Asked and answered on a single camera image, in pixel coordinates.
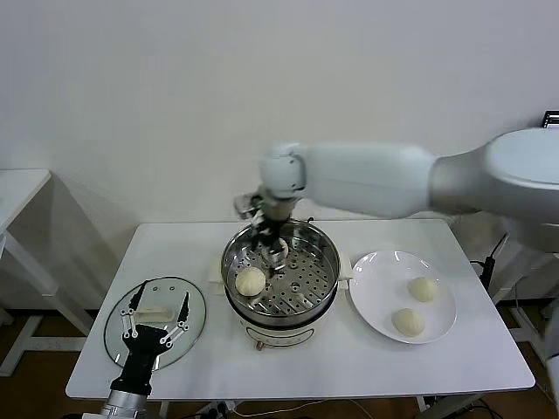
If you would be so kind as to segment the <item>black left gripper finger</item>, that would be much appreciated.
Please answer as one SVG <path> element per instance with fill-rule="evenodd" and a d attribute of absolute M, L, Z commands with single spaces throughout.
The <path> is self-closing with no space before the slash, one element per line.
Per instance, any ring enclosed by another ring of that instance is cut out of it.
<path fill-rule="evenodd" d="M 138 309 L 138 306 L 140 304 L 141 301 L 141 297 L 144 293 L 146 284 L 148 283 L 148 281 L 143 281 L 140 285 L 138 290 L 135 292 L 135 294 L 132 296 L 132 298 L 130 299 L 129 303 L 128 303 L 128 307 L 126 309 L 121 310 L 121 322 L 122 322 L 122 326 L 123 326 L 123 331 L 122 331 L 122 338 L 123 339 L 128 339 L 128 338 L 137 338 L 138 337 L 138 332 L 136 329 L 136 322 L 135 322 L 135 313 Z"/>
<path fill-rule="evenodd" d="M 189 329 L 189 326 L 187 325 L 187 319 L 190 312 L 189 300 L 190 293 L 186 292 L 184 294 L 183 303 L 180 307 L 176 325 L 160 339 L 160 344 L 164 345 L 166 348 L 172 348 L 173 344 Z"/>

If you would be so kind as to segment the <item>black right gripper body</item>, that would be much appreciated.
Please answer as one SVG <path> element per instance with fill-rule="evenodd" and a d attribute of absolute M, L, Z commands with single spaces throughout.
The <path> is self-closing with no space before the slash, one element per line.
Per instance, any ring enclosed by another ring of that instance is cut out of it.
<path fill-rule="evenodd" d="M 287 219 L 275 220 L 266 217 L 263 214 L 256 214 L 250 219 L 250 228 L 254 224 L 263 224 L 265 226 L 265 236 L 262 240 L 262 245 L 273 245 L 274 243 L 279 243 L 280 241 L 280 230 Z"/>

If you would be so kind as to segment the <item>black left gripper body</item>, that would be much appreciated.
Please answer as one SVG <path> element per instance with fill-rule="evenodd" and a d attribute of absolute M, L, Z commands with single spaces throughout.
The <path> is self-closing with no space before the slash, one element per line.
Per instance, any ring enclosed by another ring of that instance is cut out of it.
<path fill-rule="evenodd" d="M 149 396 L 152 391 L 150 384 L 156 358 L 167 352 L 167 332 L 161 328 L 138 325 L 138 336 L 123 338 L 128 348 L 121 375 L 114 379 L 110 389 L 135 395 Z"/>

